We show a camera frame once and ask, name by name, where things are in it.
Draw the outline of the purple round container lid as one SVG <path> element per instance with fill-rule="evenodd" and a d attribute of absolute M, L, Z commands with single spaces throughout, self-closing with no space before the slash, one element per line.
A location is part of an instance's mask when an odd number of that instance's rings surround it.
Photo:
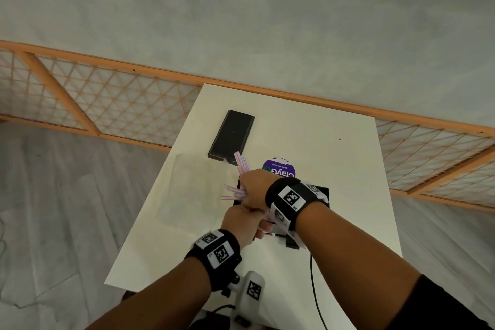
<path fill-rule="evenodd" d="M 267 170 L 280 177 L 295 177 L 294 166 L 286 159 L 280 157 L 269 158 L 262 165 L 263 170 Z"/>

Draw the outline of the bundle of pink white straws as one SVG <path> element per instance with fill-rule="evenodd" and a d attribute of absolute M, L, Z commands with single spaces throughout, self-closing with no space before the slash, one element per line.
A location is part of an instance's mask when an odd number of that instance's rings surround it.
<path fill-rule="evenodd" d="M 243 175 L 246 172 L 251 171 L 251 166 L 246 158 L 240 152 L 234 152 L 234 159 L 237 163 L 238 173 L 239 175 Z M 238 181 L 238 186 L 233 187 L 225 184 L 224 188 L 231 192 L 232 195 L 221 196 L 220 199 L 224 201 L 238 201 L 241 202 L 247 196 L 247 191 L 244 188 L 244 185 Z"/>

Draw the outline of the white device with marker tag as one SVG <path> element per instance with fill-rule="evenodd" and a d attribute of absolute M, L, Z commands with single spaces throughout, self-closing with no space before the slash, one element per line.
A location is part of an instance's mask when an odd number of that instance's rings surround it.
<path fill-rule="evenodd" d="M 259 314 L 265 280 L 255 271 L 238 276 L 228 285 L 234 293 L 234 306 L 230 315 L 230 330 L 264 330 Z"/>

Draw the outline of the black shirt sleeve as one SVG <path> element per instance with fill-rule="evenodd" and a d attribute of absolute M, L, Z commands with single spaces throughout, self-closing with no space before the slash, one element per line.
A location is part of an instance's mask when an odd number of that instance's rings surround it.
<path fill-rule="evenodd" d="M 386 330 L 492 330 L 492 328 L 439 285 L 425 275 L 421 275 Z"/>

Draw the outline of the black rectangular box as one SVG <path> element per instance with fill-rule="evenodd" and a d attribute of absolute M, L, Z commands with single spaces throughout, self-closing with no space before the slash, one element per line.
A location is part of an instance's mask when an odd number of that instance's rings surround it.
<path fill-rule="evenodd" d="M 255 116 L 228 110 L 207 157 L 237 166 L 234 153 L 242 153 Z"/>

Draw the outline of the wooden lattice fence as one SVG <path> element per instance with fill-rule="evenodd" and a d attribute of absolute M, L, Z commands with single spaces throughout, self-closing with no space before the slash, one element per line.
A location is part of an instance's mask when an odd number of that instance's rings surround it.
<path fill-rule="evenodd" d="M 373 117 L 392 194 L 495 212 L 495 127 L 0 40 L 0 121 L 170 150 L 206 84 Z"/>

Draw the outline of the person's left forearm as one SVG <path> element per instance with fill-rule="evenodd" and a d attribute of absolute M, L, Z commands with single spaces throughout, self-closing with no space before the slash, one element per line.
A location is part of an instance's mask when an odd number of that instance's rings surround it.
<path fill-rule="evenodd" d="M 211 293 L 205 266 L 189 257 L 86 330 L 187 330 Z"/>

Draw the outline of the clear plastic bag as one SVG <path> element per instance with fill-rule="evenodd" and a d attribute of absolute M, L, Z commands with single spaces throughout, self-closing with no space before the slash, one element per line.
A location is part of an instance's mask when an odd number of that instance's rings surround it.
<path fill-rule="evenodd" d="M 235 194 L 225 185 L 235 184 L 236 172 L 226 160 L 178 154 L 157 211 L 158 220 L 192 234 L 218 227 L 227 207 L 234 204 Z"/>

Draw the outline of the person's right forearm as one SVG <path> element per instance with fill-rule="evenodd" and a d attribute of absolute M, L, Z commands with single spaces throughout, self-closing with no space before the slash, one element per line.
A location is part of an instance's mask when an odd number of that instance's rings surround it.
<path fill-rule="evenodd" d="M 320 202 L 295 229 L 336 301 L 357 330 L 385 330 L 421 274 L 390 248 Z"/>

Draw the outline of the person's left hand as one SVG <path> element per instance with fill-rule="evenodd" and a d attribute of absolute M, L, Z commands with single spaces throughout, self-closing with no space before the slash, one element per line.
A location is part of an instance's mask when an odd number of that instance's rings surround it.
<path fill-rule="evenodd" d="M 232 233 L 242 250 L 253 242 L 255 230 L 263 219 L 265 212 L 261 210 L 248 209 L 243 205 L 232 206 L 227 210 L 220 229 Z"/>

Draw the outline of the person's right hand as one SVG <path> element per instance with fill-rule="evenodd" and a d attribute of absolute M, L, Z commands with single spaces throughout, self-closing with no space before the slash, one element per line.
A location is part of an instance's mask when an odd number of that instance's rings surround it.
<path fill-rule="evenodd" d="M 241 204 L 248 209 L 268 211 L 265 198 L 270 186 L 282 177 L 263 169 L 256 169 L 241 174 L 240 184 L 246 191 Z"/>

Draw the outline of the black left wrist marker band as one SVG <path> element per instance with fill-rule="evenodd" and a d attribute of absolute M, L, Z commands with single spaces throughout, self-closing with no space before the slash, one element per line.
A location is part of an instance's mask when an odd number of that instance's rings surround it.
<path fill-rule="evenodd" d="M 193 243 L 187 258 L 196 258 L 207 271 L 212 292 L 222 291 L 239 281 L 236 268 L 242 261 L 240 244 L 226 229 L 212 230 Z"/>

